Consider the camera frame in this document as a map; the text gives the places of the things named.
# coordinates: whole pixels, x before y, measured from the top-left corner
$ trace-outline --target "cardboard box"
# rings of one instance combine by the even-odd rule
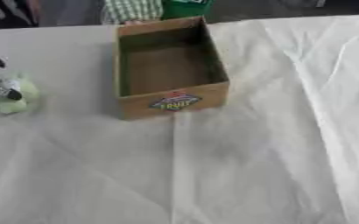
[[[221,106],[229,79],[202,17],[120,26],[116,95],[124,119]]]

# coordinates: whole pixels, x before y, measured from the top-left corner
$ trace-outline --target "white toy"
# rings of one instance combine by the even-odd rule
[[[0,68],[5,63],[0,59]],[[35,85],[22,76],[0,79],[0,113],[4,115],[23,112],[39,98]]]

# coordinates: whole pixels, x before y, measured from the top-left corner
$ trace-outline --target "person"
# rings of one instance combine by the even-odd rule
[[[0,29],[38,26],[33,1],[38,0],[0,0]]]
[[[162,0],[105,0],[104,24],[137,24],[160,20]]]

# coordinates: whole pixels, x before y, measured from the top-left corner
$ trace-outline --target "green object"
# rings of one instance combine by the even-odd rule
[[[27,79],[20,80],[20,92],[28,103],[39,98],[39,91],[37,87]]]
[[[10,115],[26,111],[29,104],[39,98],[39,91],[36,86],[26,78],[17,78],[14,81],[18,84],[18,91],[23,96],[20,101],[0,100],[0,114]]]
[[[163,0],[163,19],[204,16],[214,0]]]
[[[3,115],[15,114],[27,110],[27,102],[20,101],[0,101],[0,113]]]

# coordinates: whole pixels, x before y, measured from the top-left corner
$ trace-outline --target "green toy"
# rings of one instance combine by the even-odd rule
[[[5,63],[1,59],[0,68],[5,68]],[[8,115],[25,111],[29,104],[38,98],[38,89],[22,75],[0,78],[0,114]]]
[[[30,103],[35,102],[39,98],[38,89],[28,79],[17,77],[12,79],[11,82],[14,83],[13,85],[18,86],[15,88],[21,93],[23,98],[19,101],[13,101],[0,97],[0,114],[3,115],[23,112],[28,109]]]

